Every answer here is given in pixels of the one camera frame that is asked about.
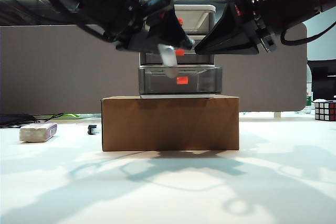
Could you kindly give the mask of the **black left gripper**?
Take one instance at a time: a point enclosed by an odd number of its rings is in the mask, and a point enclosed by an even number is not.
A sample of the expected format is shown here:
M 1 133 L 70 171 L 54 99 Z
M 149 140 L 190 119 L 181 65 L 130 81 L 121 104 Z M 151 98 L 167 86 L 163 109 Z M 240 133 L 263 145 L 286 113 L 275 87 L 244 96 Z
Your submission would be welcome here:
M 116 42 L 116 50 L 159 52 L 158 45 L 191 50 L 194 40 L 184 31 L 176 16 L 174 0 L 127 0 L 129 37 Z

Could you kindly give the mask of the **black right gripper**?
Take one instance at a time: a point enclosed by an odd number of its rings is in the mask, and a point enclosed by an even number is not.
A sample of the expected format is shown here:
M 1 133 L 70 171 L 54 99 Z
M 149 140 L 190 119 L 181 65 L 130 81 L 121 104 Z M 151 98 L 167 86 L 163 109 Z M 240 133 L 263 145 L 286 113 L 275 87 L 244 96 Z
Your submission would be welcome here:
M 256 55 L 261 45 L 267 52 L 276 49 L 272 33 L 257 9 L 259 0 L 229 3 L 215 27 L 195 47 L 200 55 Z

